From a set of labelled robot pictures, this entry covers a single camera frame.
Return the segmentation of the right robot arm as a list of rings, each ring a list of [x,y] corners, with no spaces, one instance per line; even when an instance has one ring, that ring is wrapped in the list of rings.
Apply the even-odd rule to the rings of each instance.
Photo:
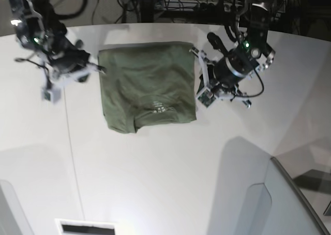
[[[71,43],[63,23],[80,16],[88,3],[82,0],[81,7],[73,13],[58,14],[50,0],[8,0],[16,38],[20,46],[39,56],[37,66],[44,70],[48,81],[73,77],[84,82],[93,71],[105,73],[102,66],[90,62],[90,53],[83,50],[83,42]]]

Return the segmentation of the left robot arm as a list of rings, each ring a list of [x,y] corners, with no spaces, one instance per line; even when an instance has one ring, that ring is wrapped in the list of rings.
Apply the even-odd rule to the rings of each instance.
[[[277,0],[242,1],[241,7],[231,7],[230,23],[224,27],[234,48],[228,50],[218,35],[209,32],[207,40],[222,54],[221,59],[210,60],[204,51],[191,49],[201,67],[196,99],[205,107],[220,99],[238,100],[250,108],[250,100],[264,93],[264,84],[258,93],[248,94],[239,89],[239,83],[249,76],[258,76],[274,61],[275,50],[267,43],[267,34],[277,12]],[[218,5],[223,7],[223,0]]]

